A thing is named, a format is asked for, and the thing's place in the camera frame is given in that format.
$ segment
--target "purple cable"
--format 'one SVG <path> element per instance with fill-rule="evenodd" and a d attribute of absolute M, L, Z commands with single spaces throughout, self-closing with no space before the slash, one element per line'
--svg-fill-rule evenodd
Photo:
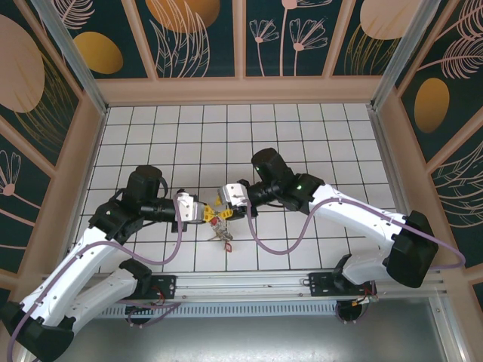
<path fill-rule="evenodd" d="M 380 213 L 379 211 L 372 209 L 371 207 L 369 207 L 366 204 L 363 204 L 363 203 L 360 203 L 360 202 L 357 202 L 357 201 L 353 201 L 353 200 L 349 200 L 347 198 L 328 198 L 326 200 L 320 201 L 317 205 L 315 205 L 313 207 L 313 209 L 310 211 L 309 215 L 307 216 L 307 220 L 303 224 L 302 231 L 300 232 L 300 236 L 297 239 L 297 241 L 295 241 L 295 244 L 292 245 L 291 247 L 289 247 L 287 250 L 283 250 L 283 251 L 273 250 L 273 249 L 270 249 L 269 247 L 267 247 L 265 244 L 263 244 L 263 242 L 258 238 L 257 233 L 254 230 L 253 223 L 251 222 L 251 203 L 250 203 L 249 200 L 245 200 L 245 202 L 247 203 L 248 227 L 250 228 L 251 236 L 257 242 L 258 246 L 261 247 L 262 249 L 264 249 L 267 253 L 271 253 L 271 254 L 275 254 L 275 255 L 285 255 L 285 254 L 289 254 L 292 251 L 294 251 L 295 248 L 297 248 L 299 246 L 300 242 L 302 241 L 303 236 L 305 235 L 307 228 L 309 227 L 310 220 L 314 217 L 315 212 L 320 207 L 322 207 L 326 204 L 330 204 L 332 202 L 337 202 L 337 203 L 340 203 L 340 204 L 349 204 L 349 205 L 352 205 L 352 206 L 359 207 L 359 208 L 361 208 L 361 209 L 363 209 L 363 210 L 365 210 L 369 213 L 372 213 L 373 215 L 375 215 L 377 217 L 380 217 L 381 219 L 383 219 L 383 220 L 385 220 L 389 223 L 392 223 L 396 226 L 399 226 L 400 228 L 406 229 L 409 232 L 412 232 L 412 233 L 414 233 L 414 234 L 416 234 L 416 235 L 418 235 L 422 238 L 425 238 L 429 241 L 432 241 L 433 243 L 436 243 L 438 245 L 441 245 L 442 247 L 445 247 L 446 249 L 449 249 L 450 251 L 455 253 L 460 258 L 460 262 L 458 262 L 456 264 L 432 266 L 430 268 L 432 270 L 460 268 L 461 266 L 465 265 L 465 262 L 466 262 L 465 256 L 458 249 L 452 247 L 451 245 L 446 244 L 445 242 L 435 238 L 432 235 L 426 234 L 425 232 L 421 232 L 420 230 L 417 230 L 417 229 L 415 229 L 415 228 L 413 228 L 409 225 L 406 225 L 402 222 L 394 220 L 391 217 L 389 217 L 388 215 L 386 215 L 384 213 Z"/>
<path fill-rule="evenodd" d="M 181 221 L 181 213 L 180 213 L 180 208 L 177 201 L 178 196 L 174 196 L 174 210 L 176 213 L 176 218 L 177 218 L 177 224 L 178 224 L 178 239 L 176 243 L 176 247 L 173 250 L 173 253 L 170 255 L 169 258 L 161 261 L 161 262 L 156 262 L 154 260 L 149 260 L 146 259 L 140 255 L 137 255 L 136 253 L 133 253 L 129 249 L 126 249 L 125 247 L 121 246 L 120 244 L 114 242 L 114 241 L 97 241 L 95 243 L 89 244 L 86 247 L 80 249 L 79 252 L 77 252 L 76 255 L 74 255 L 68 262 L 65 264 L 64 267 L 59 270 L 59 272 L 54 276 L 52 281 L 44 288 L 44 290 L 40 293 L 38 298 L 34 301 L 32 304 L 32 307 L 25 313 L 23 318 L 20 320 L 19 324 L 15 328 L 14 332 L 12 333 L 12 336 L 10 340 L 8 341 L 8 347 L 7 347 L 7 362 L 14 362 L 14 344 L 15 340 L 17 339 L 20 330 L 22 329 L 23 325 L 28 321 L 29 317 L 32 315 L 32 313 L 37 309 L 38 305 L 41 305 L 43 303 L 43 299 L 45 296 L 48 294 L 48 292 L 54 287 L 54 285 L 59 281 L 60 277 L 69 269 L 72 264 L 77 260 L 77 257 L 82 256 L 83 253 L 86 251 L 92 249 L 93 247 L 98 247 L 100 245 L 107 245 L 111 247 L 115 247 L 116 249 L 119 249 L 121 251 L 124 251 L 126 254 L 131 255 L 133 258 L 140 260 L 141 262 L 145 262 L 146 264 L 150 265 L 164 265 L 168 264 L 171 260 L 174 259 L 174 257 L 177 255 L 178 251 L 180 250 L 181 246 L 181 238 L 183 237 L 183 222 Z"/>

